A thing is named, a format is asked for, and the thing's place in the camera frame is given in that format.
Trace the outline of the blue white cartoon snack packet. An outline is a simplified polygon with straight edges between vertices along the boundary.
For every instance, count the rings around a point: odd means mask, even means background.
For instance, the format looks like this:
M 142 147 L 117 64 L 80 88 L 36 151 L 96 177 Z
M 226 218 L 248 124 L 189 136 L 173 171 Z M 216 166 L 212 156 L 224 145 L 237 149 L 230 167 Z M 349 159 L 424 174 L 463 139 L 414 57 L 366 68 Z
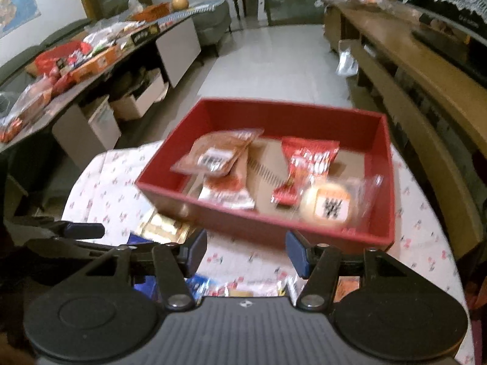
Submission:
M 185 279 L 185 282 L 195 301 L 200 301 L 203 297 L 210 296 L 211 290 L 215 286 L 215 282 L 212 279 L 199 274 Z

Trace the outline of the gold foil snack packet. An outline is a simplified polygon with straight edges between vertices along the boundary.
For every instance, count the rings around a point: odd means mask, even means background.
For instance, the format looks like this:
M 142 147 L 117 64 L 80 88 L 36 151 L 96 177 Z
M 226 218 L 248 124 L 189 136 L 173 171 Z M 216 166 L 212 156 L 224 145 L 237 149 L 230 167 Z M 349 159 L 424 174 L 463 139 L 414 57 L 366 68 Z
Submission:
M 154 213 L 149 221 L 141 226 L 139 235 L 159 244 L 182 244 L 186 241 L 190 228 L 187 223 Z

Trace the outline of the white green seaweed snack packet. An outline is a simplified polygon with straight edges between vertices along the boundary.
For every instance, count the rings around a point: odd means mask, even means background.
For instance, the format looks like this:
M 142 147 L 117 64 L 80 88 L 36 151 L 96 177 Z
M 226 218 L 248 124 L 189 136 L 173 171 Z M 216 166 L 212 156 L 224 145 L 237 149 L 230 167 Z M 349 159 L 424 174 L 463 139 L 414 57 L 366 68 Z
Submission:
M 305 280 L 297 275 L 277 279 L 244 280 L 239 277 L 224 283 L 212 283 L 205 295 L 210 297 L 295 297 L 302 290 Z

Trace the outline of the round bun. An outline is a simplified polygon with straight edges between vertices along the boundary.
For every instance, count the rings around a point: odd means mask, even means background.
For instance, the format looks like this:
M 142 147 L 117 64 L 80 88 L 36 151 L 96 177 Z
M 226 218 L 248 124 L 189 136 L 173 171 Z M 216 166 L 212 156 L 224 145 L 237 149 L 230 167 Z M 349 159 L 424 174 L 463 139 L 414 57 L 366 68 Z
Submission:
M 383 176 L 334 178 L 311 176 L 299 191 L 300 220 L 335 230 L 368 225 Z

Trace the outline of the white spicy strip packet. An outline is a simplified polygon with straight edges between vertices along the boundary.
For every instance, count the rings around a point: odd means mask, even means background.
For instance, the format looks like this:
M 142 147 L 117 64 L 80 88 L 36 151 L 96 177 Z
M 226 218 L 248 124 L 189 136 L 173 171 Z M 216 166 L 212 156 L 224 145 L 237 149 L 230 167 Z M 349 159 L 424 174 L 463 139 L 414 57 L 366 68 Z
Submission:
M 255 200 L 249 194 L 245 175 L 206 176 L 198 199 L 234 210 L 252 210 Z

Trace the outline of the red orange snack packet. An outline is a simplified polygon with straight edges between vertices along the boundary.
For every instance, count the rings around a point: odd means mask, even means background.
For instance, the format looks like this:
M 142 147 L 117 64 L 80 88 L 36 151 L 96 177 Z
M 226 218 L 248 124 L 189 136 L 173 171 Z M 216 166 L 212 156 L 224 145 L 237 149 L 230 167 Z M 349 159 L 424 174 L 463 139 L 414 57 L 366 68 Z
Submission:
M 326 177 L 340 149 L 340 142 L 301 137 L 282 138 L 282 152 L 287 160 L 288 177 L 274 189 L 271 202 L 294 207 L 312 176 Z

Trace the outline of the clear packet brown tofu snack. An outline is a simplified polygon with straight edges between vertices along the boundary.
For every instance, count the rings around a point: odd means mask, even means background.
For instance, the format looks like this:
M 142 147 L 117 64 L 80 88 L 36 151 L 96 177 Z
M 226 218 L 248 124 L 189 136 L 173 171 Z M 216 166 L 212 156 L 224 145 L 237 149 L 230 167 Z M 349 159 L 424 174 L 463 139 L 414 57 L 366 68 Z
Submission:
M 171 171 L 184 175 L 226 176 L 263 132 L 263 129 L 237 129 L 204 134 L 192 144 L 187 154 L 173 164 Z

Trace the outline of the long side table with snacks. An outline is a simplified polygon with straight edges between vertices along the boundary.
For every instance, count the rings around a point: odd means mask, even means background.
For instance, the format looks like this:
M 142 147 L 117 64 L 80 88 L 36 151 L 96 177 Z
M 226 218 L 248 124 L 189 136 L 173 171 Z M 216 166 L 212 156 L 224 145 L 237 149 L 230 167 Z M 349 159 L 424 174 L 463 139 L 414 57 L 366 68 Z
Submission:
M 130 57 L 149 44 L 154 44 L 168 32 L 175 30 L 191 16 L 211 10 L 214 4 L 193 4 L 186 10 L 176 11 L 159 17 L 152 22 L 143 23 L 126 36 L 117 37 L 96 49 L 79 62 L 72 62 L 60 73 L 71 85 L 66 89 L 63 84 L 56 92 L 55 86 L 36 87 L 33 99 L 7 119 L 7 126 L 1 130 L 1 153 L 18 146 L 27 138 L 48 129 L 65 110 L 77 101 L 87 89 L 116 67 L 123 59 Z

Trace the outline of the cherry print tablecloth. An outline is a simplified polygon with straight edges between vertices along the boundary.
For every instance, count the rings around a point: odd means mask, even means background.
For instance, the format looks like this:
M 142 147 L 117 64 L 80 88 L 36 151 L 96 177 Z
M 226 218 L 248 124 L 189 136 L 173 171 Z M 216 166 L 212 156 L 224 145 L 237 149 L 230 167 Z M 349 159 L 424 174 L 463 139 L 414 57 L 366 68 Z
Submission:
M 101 244 L 127 243 L 154 213 L 151 202 L 135 186 L 135 179 L 160 145 L 155 142 L 94 157 L 71 189 L 62 218 L 103 224 Z M 465 304 L 457 265 L 440 222 L 403 157 L 396 149 L 391 155 L 395 242 L 388 253 Z M 197 273 L 215 283 L 239 277 L 248 281 L 296 275 L 284 251 L 216 233 L 208 238 Z

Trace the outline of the red cardboard box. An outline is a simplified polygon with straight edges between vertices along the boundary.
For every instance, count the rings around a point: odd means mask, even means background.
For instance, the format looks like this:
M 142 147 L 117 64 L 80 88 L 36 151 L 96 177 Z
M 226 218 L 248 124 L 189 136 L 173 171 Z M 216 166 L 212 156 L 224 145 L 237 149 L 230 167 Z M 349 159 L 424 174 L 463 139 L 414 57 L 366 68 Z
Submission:
M 263 132 L 248 151 L 247 187 L 256 202 L 254 211 L 199 200 L 199 179 L 172 169 L 202 135 L 235 129 Z M 276 207 L 272 192 L 288 177 L 283 137 L 338 141 L 339 153 L 330 172 L 338 178 L 382 176 L 369 219 L 348 230 L 329 230 Z M 297 230 L 310 242 L 335 245 L 348 253 L 368 247 L 386 250 L 394 243 L 394 173 L 387 118 L 363 109 L 202 98 L 163 141 L 135 184 L 160 214 L 250 242 L 282 247 L 286 232 Z

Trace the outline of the white storage box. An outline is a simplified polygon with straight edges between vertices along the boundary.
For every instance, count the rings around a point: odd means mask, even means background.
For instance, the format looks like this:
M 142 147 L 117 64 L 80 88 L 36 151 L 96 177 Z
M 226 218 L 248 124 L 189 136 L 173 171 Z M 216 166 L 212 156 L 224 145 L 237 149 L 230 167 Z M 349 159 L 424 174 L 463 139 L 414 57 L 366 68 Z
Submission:
M 130 121 L 144 117 L 149 108 L 162 101 L 168 92 L 159 68 L 129 72 L 119 77 L 109 97 L 117 120 Z

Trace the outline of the grey sofa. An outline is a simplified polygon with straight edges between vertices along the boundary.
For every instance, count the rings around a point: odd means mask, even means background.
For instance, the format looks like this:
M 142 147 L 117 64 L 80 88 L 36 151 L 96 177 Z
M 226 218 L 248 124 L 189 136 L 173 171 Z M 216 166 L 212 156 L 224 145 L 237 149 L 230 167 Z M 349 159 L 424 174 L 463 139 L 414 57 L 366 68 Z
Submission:
M 225 33 L 231 32 L 231 16 L 229 4 L 226 0 L 201 2 L 191 8 L 192 20 L 200 46 L 205 50 L 212 50 L 219 56 L 219 42 Z

